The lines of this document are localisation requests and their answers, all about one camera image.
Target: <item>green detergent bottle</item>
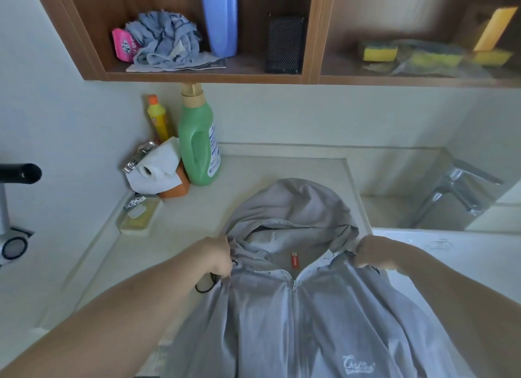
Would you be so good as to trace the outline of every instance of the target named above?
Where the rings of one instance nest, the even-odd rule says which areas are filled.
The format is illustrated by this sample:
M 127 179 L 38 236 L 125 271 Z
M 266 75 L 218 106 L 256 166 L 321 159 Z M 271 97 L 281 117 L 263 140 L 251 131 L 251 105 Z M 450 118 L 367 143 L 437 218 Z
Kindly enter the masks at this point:
M 190 182 L 197 186 L 209 185 L 221 164 L 214 114 L 200 83 L 183 83 L 181 94 L 183 106 L 178 127 L 181 157 Z

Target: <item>pink soap box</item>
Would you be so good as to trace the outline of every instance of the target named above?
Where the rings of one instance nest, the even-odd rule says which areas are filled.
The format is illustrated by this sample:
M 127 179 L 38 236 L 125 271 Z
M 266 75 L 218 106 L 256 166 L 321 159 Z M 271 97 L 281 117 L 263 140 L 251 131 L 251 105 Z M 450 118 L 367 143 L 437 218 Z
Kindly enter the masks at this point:
M 134 56 L 141 46 L 138 45 L 132 34 L 121 28 L 116 28 L 112 30 L 112 37 L 114 39 L 116 57 L 126 63 L 133 63 Z

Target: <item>blue bottle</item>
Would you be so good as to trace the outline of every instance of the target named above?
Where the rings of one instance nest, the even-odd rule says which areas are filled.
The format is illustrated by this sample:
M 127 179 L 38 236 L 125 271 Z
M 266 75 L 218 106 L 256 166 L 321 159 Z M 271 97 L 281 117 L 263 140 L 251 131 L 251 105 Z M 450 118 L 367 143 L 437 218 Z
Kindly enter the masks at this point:
M 203 0 L 204 18 L 212 53 L 232 57 L 237 53 L 237 0 Z

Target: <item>forearm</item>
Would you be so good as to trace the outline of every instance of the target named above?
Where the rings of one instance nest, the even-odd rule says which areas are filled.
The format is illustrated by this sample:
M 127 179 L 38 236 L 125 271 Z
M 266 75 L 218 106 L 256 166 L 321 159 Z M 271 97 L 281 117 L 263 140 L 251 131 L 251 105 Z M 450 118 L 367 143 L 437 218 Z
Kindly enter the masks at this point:
M 108 289 L 36 342 L 0 378 L 132 377 L 209 270 L 190 247 Z
M 414 248 L 399 264 L 478 377 L 515 376 L 521 306 Z

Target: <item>black tube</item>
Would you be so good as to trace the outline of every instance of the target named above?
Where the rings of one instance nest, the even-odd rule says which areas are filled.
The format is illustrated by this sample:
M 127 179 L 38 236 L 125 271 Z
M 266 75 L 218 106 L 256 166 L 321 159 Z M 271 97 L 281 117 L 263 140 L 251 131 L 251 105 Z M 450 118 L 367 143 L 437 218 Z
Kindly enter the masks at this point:
M 0 183 L 32 185 L 41 177 L 42 170 L 36 164 L 0 164 Z

